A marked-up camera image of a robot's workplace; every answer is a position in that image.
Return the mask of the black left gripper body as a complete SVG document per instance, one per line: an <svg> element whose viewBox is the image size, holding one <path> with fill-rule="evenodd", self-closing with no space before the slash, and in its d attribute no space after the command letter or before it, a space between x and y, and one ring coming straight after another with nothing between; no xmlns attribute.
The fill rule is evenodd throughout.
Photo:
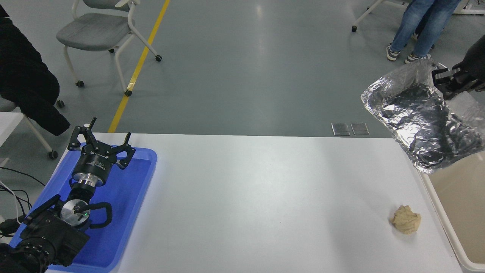
<svg viewBox="0 0 485 273"><path fill-rule="evenodd" d="M105 155L102 151L85 146L81 149L81 156L74 167L73 178L80 180L81 176L90 174L97 176L98 180L107 180L116 162L116 155Z"/></svg>

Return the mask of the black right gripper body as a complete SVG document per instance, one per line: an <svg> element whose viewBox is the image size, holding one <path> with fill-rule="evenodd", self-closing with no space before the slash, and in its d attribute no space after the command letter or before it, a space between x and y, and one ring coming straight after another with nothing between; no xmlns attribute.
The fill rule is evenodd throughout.
<svg viewBox="0 0 485 273"><path fill-rule="evenodd" d="M478 80L485 79L485 35L478 39L467 50L463 60L453 66L453 69L461 69Z"/></svg>

